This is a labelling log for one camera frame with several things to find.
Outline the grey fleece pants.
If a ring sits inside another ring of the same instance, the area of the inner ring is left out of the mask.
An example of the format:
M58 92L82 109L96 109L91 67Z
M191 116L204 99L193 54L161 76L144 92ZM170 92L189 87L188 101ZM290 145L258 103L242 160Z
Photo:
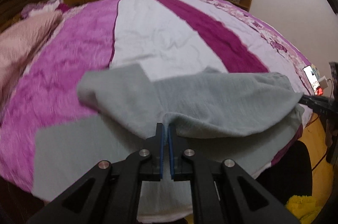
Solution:
M205 157L233 159L258 176L303 126L304 108L277 72L227 74L208 68L152 81L138 64L91 71L77 85L81 104L98 115L40 130L33 189L51 201L101 160L126 159L174 124Z

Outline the white charger plug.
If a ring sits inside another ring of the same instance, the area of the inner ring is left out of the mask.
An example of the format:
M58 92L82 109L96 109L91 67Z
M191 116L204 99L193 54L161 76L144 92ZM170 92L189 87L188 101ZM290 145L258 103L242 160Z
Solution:
M319 85L324 90L328 88L329 82L331 82L331 78L327 78L326 76L323 76L319 79Z

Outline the smartphone with lit screen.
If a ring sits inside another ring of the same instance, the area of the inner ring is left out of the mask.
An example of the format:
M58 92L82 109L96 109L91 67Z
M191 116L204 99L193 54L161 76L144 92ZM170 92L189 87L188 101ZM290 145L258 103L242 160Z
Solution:
M305 75L308 78L308 81L312 87L314 94L317 96L322 96L324 92L319 83L320 74L317 68L311 64L304 67L303 71L305 72Z

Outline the yellow fluffy slipper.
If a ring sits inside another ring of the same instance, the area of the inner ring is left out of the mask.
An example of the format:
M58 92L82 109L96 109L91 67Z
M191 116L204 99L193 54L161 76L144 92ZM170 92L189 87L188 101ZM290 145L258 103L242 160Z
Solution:
M311 224L322 210L317 206L316 199L312 196L292 196L285 208L292 213L301 224Z

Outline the purple and white bed blanket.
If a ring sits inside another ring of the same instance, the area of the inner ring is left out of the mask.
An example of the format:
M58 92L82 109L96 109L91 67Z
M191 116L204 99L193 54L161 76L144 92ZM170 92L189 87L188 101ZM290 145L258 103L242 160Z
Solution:
M33 194L36 134L98 115L78 99L81 78L133 64L152 81L208 68L227 74L277 72L295 92L310 92L305 62L297 52L274 29L229 3L94 1L63 13L2 107L1 177ZM278 163L302 134L312 114L302 107L303 126L259 175Z

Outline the pink striped quilt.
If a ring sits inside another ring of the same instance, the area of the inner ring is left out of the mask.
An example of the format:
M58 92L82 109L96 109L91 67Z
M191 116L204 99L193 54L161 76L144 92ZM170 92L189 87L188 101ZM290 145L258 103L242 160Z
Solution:
M61 11L45 12L15 23L1 33L1 106L62 19Z

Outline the purple ruffled pillow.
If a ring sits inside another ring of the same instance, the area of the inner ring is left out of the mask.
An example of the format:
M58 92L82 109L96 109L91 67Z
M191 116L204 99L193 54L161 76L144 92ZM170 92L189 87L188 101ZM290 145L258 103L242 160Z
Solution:
M21 11L21 18L26 19L45 12L53 12L60 10L63 13L67 12L71 8L65 4L62 0L49 0L46 2L29 3Z

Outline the dark wooden headboard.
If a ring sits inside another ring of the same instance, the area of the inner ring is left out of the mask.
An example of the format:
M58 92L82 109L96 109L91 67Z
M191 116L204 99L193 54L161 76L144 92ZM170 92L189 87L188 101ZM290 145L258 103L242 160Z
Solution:
M1 32L21 20L21 11L27 4L48 0L1 0Z

